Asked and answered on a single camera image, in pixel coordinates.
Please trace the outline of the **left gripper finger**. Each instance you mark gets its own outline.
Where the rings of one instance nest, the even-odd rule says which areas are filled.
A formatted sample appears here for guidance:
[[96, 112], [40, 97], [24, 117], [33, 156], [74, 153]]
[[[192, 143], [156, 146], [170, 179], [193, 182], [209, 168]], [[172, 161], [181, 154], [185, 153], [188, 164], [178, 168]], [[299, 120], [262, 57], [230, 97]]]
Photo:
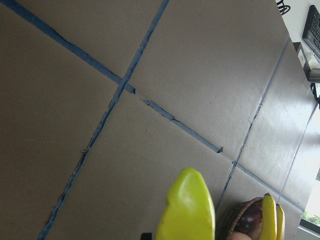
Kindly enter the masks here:
[[153, 240], [153, 233], [152, 232], [143, 232], [140, 235], [140, 240]]

